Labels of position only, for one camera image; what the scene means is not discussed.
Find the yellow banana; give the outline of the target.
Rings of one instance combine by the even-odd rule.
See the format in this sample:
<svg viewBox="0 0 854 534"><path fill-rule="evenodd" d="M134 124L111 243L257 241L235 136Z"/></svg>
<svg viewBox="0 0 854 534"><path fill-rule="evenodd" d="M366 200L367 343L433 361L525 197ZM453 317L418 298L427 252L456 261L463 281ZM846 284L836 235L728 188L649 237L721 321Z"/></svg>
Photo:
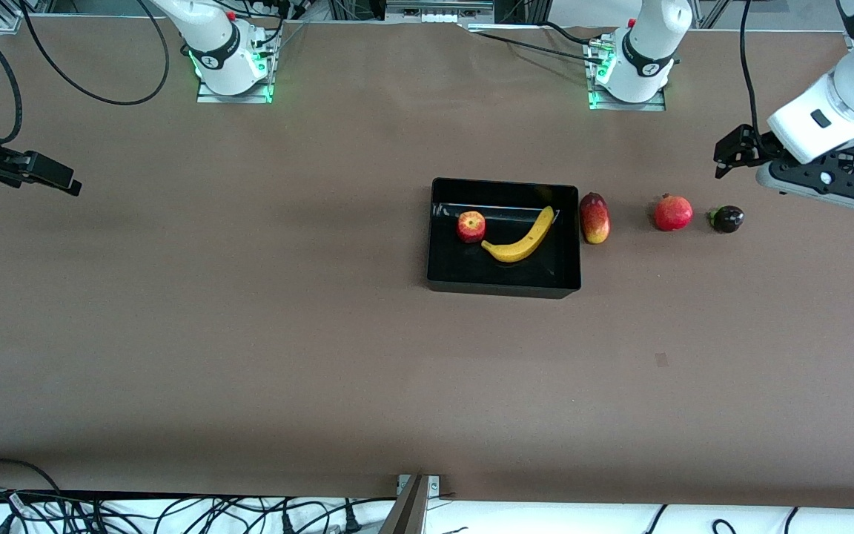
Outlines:
<svg viewBox="0 0 854 534"><path fill-rule="evenodd" d="M488 240L482 240L480 246L499 263L519 263L535 253L548 236L554 221L555 210L551 206L546 206L540 211L531 229L522 239L509 244L494 244L489 243Z"/></svg>

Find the red yellow apple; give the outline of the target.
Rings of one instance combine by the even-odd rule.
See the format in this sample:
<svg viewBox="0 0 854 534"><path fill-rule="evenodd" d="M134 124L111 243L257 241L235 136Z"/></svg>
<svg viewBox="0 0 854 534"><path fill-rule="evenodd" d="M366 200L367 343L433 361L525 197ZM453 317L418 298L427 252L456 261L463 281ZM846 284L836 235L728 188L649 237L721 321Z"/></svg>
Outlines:
<svg viewBox="0 0 854 534"><path fill-rule="evenodd" d="M457 218L455 233L462 243L481 243L487 233L487 220L478 211L465 211Z"/></svg>

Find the black plastic box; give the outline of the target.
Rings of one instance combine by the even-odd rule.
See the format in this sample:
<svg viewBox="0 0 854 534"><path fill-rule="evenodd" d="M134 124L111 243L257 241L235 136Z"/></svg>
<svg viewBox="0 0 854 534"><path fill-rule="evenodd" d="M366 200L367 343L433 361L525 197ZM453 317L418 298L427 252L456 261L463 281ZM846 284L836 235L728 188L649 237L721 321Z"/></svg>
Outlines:
<svg viewBox="0 0 854 534"><path fill-rule="evenodd" d="M436 178L431 183L426 279L431 289L559 300L580 290L579 191L571 185ZM460 215L477 211L485 240L521 240L543 209L553 222L542 243L518 263L496 260L479 243L457 236Z"/></svg>

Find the dark purple mangosteen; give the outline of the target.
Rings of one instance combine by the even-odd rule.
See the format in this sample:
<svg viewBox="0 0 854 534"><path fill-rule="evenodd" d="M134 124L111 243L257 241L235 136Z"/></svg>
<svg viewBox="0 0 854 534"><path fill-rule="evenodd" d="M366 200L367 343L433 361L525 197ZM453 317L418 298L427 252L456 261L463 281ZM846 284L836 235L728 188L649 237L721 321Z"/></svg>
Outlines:
<svg viewBox="0 0 854 534"><path fill-rule="evenodd" d="M709 227L722 234L735 233L744 223L745 213L738 206L725 205L709 211Z"/></svg>

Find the red pomegranate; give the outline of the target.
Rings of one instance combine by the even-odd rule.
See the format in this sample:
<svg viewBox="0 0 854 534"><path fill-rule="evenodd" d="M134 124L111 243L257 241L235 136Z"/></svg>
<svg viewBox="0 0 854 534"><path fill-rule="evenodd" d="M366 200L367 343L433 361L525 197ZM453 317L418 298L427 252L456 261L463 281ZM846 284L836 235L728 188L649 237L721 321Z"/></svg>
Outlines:
<svg viewBox="0 0 854 534"><path fill-rule="evenodd" d="M688 226L694 209L688 199L670 194L663 195L654 208L655 227L662 232L674 232Z"/></svg>

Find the red yellow mango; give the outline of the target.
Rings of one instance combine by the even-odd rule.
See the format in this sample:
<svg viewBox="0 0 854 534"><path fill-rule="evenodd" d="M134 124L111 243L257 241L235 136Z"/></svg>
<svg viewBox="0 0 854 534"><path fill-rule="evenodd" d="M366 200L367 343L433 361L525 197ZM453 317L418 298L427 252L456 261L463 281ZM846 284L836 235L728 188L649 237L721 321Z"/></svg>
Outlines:
<svg viewBox="0 0 854 534"><path fill-rule="evenodd" d="M604 243L610 234L610 216L606 200L590 192L580 200L580 230L588 244Z"/></svg>

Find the silver metal device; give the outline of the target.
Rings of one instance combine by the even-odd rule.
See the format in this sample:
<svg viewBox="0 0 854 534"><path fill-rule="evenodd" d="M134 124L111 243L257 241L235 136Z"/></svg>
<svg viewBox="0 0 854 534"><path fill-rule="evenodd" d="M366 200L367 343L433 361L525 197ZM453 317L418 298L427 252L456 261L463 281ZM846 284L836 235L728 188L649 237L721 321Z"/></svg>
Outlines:
<svg viewBox="0 0 854 534"><path fill-rule="evenodd" d="M383 20L393 23L494 24L494 0L384 0Z"/></svg>

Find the brown table cover sheet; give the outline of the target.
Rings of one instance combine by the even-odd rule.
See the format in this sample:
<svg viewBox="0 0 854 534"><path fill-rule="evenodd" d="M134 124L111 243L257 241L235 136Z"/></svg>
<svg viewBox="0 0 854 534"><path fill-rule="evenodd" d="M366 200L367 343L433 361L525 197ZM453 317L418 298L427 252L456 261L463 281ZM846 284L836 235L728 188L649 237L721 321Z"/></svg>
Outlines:
<svg viewBox="0 0 854 534"><path fill-rule="evenodd" d="M731 33L662 113L591 111L573 61L455 26L312 24L270 105L201 105L186 58L104 105L0 38L0 458L62 489L854 507L854 210L714 179L748 114ZM562 300L432 291L431 182L609 203ZM654 208L694 216L662 232ZM745 213L731 234L709 211Z"/></svg>

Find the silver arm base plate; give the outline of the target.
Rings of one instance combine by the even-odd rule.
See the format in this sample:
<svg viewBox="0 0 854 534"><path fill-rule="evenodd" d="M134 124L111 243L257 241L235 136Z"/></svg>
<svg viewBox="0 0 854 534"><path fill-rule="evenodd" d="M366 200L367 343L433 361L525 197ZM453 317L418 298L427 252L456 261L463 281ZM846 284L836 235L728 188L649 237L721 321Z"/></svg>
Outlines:
<svg viewBox="0 0 854 534"><path fill-rule="evenodd" d="M198 102L270 104L274 100L279 37L264 28L234 26L227 43L216 50L191 50L199 77Z"/></svg>
<svg viewBox="0 0 854 534"><path fill-rule="evenodd" d="M582 45L584 57L602 61L600 64L584 63L591 111L665 111L666 101L663 88L658 88L654 97L646 102L626 102L613 96L606 87L599 83L599 75L606 73L606 67L611 65L614 59L612 44L606 37L609 37L609 34L603 34L598 39L590 39L589 43Z"/></svg>

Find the aluminium table edge bracket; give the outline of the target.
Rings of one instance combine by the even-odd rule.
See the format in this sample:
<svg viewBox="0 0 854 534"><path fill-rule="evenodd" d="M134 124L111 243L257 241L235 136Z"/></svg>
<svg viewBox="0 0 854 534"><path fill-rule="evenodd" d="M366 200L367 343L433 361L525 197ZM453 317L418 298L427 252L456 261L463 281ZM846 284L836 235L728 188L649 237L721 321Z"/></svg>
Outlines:
<svg viewBox="0 0 854 534"><path fill-rule="evenodd" d="M399 496L377 534L425 534L427 506L439 497L440 476L401 475Z"/></svg>

